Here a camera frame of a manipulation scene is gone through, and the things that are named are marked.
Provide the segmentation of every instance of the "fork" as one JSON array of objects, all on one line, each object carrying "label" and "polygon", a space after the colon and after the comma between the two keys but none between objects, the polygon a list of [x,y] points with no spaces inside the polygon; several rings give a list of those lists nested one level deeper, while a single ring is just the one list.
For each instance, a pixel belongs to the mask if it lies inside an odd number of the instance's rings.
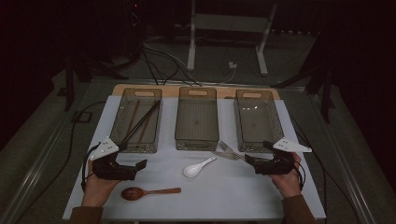
[{"label": "fork", "polygon": [[233,155],[235,155],[236,157],[238,157],[238,158],[241,159],[241,160],[245,160],[245,158],[244,158],[243,156],[241,156],[241,155],[235,153],[231,147],[229,147],[227,144],[225,144],[225,143],[224,143],[223,141],[221,141],[221,140],[219,141],[219,146],[220,146],[225,152],[230,153],[230,154],[233,154]]}]

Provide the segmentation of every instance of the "wooden spoon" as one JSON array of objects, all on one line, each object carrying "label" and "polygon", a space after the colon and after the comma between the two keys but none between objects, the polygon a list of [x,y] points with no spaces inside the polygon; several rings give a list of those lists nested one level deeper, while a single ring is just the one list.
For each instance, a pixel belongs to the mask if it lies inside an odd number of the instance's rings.
[{"label": "wooden spoon", "polygon": [[122,191],[122,198],[128,201],[136,201],[148,194],[168,194],[168,193],[180,193],[181,188],[174,189],[156,189],[156,190],[143,190],[138,187],[131,187]]}]

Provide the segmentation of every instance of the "brown sleeve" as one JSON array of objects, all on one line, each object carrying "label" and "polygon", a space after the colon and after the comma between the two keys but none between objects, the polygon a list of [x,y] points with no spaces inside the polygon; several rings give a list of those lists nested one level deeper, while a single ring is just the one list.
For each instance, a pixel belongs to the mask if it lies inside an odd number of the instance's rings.
[{"label": "brown sleeve", "polygon": [[283,212],[288,224],[311,224],[315,218],[311,213],[303,195],[297,195],[282,200]]},{"label": "brown sleeve", "polygon": [[102,207],[75,207],[68,224],[100,224]]}]

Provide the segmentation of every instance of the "gray floor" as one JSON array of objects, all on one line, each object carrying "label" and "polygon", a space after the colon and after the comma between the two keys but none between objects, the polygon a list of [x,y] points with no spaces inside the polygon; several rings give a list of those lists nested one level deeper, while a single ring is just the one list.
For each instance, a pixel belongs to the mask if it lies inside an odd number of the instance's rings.
[{"label": "gray floor", "polygon": [[[254,36],[232,44],[225,41],[216,45],[198,40],[195,70],[190,76],[203,85],[268,87],[299,71],[315,38],[309,35],[270,35],[264,51],[268,77],[259,74],[254,41]],[[180,37],[170,41],[155,37],[146,41],[146,44],[179,58],[183,63],[187,62],[188,38]],[[148,56],[168,76],[176,68],[173,62],[164,57]],[[235,71],[228,68],[229,62],[236,62]],[[121,74],[129,77],[123,83],[154,83],[143,60]],[[188,80],[180,72],[175,78],[178,81],[169,80],[167,83],[185,85],[181,80]],[[308,80],[309,78],[300,80],[278,91],[290,115],[296,120],[296,132],[306,135],[324,167],[348,197],[347,199],[343,195],[329,177],[327,187],[324,187],[318,160],[313,154],[305,154],[319,196],[327,207],[328,223],[359,223],[357,216],[360,223],[395,223],[396,196],[379,170],[337,88],[332,87],[334,107],[330,109],[331,123],[327,124],[319,114],[320,95],[304,93]],[[57,175],[68,154],[73,129],[71,120],[75,111],[105,101],[114,86],[120,82],[101,75],[95,76],[91,83],[76,81],[76,101],[70,112],[64,112],[65,99],[56,96],[59,88],[64,86],[64,73],[56,76],[54,83],[56,88],[53,93],[0,154],[0,212],[4,223],[15,223],[24,207],[39,196],[39,192]],[[91,122],[76,125],[69,163],[48,190],[23,214],[20,223],[65,223],[62,220],[63,212],[103,107],[103,104],[91,107]],[[280,220],[262,223],[280,223]]]}]

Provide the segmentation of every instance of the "white gripper bracket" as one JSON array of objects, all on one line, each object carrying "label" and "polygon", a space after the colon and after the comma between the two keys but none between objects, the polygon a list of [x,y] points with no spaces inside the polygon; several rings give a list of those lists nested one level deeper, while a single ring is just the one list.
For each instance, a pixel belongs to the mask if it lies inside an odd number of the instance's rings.
[{"label": "white gripper bracket", "polygon": [[312,152],[312,148],[291,142],[289,139],[286,138],[282,138],[279,141],[277,141],[273,145],[273,147],[287,152]]},{"label": "white gripper bracket", "polygon": [[99,147],[91,153],[90,161],[97,160],[117,151],[119,151],[119,147],[109,137],[106,137]]}]

